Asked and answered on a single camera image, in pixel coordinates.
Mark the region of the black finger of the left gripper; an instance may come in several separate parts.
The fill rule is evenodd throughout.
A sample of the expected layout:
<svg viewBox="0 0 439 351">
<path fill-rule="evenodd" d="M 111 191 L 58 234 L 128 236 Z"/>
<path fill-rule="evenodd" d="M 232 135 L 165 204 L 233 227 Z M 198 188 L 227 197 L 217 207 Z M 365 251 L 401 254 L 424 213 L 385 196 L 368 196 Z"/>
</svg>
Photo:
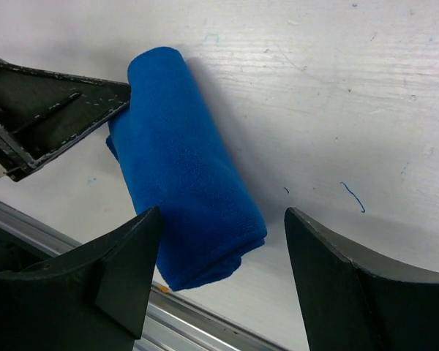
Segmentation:
<svg viewBox="0 0 439 351">
<path fill-rule="evenodd" d="M 126 83 L 0 58 L 0 178 L 37 172 L 127 108 L 130 95 Z"/>
</svg>

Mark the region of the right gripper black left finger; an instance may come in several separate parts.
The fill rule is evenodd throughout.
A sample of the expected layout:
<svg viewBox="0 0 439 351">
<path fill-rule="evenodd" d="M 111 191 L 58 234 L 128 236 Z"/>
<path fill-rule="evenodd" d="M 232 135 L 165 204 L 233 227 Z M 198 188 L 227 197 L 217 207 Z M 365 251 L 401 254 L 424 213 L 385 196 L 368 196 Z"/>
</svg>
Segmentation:
<svg viewBox="0 0 439 351">
<path fill-rule="evenodd" d="M 161 234 L 153 207 L 51 257 L 0 228 L 0 350 L 131 350 Z"/>
</svg>

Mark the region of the blue towel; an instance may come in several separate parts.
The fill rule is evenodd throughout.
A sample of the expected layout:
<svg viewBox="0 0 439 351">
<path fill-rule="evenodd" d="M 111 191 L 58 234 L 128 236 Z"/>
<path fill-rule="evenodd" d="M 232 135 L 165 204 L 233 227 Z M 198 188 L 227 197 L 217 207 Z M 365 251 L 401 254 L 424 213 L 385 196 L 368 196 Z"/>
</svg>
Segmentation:
<svg viewBox="0 0 439 351">
<path fill-rule="evenodd" d="M 265 242 L 266 223 L 228 155 L 180 52 L 158 47 L 127 69 L 127 110 L 110 120 L 107 146 L 137 213 L 159 207 L 158 270 L 173 291 L 233 274 Z"/>
</svg>

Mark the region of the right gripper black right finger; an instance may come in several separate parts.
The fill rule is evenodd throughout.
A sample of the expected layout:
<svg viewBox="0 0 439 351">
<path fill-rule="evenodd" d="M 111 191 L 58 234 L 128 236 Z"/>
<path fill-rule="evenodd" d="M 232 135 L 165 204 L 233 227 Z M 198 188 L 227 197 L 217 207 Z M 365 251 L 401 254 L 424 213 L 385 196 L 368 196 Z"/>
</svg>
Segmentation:
<svg viewBox="0 0 439 351">
<path fill-rule="evenodd" d="M 439 273 L 377 253 L 288 208 L 310 350 L 439 350 Z"/>
</svg>

